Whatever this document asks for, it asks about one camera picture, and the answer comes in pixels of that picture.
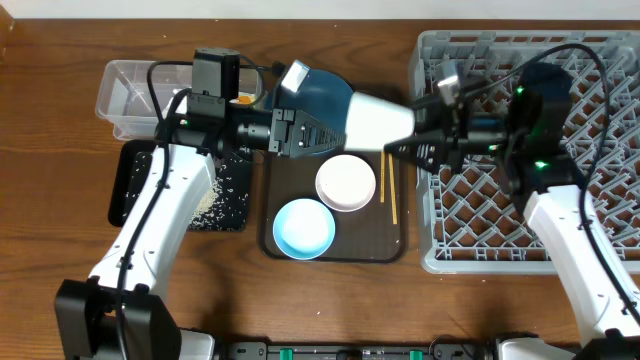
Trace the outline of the white cup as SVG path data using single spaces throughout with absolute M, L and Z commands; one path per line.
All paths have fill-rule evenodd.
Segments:
M 362 92 L 355 92 L 346 117 L 346 151 L 381 152 L 386 144 L 414 133 L 414 112 Z

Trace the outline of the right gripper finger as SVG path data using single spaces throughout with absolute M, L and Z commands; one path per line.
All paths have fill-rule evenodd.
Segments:
M 452 108 L 439 95 L 427 95 L 416 100 L 411 109 L 414 111 L 416 134 L 429 131 L 451 133 Z
M 437 174 L 443 160 L 443 135 L 416 134 L 386 144 L 384 151 L 429 173 Z

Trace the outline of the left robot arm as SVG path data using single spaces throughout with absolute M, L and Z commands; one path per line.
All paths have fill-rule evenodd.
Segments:
M 200 48 L 189 87 L 163 111 L 156 147 L 122 229 L 85 281 L 65 280 L 54 309 L 68 359 L 212 359 L 213 336 L 179 327 L 165 305 L 178 250 L 216 178 L 214 160 L 240 150 L 285 157 L 344 147 L 346 134 L 302 110 L 239 104 L 241 53 Z

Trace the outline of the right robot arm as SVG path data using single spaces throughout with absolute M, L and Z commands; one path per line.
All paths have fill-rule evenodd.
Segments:
M 561 144 L 571 77 L 558 65 L 522 72 L 506 115 L 477 115 L 459 75 L 416 102 L 412 135 L 385 152 L 431 173 L 461 170 L 469 155 L 494 159 L 500 188 L 543 243 L 581 337 L 578 359 L 639 356 L 639 289 L 605 233 L 588 179 Z

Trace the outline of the yellow green snack wrapper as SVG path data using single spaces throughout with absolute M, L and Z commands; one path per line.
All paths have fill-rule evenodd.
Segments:
M 256 100 L 256 95 L 252 93 L 240 92 L 238 97 L 234 100 L 236 104 L 249 105 Z

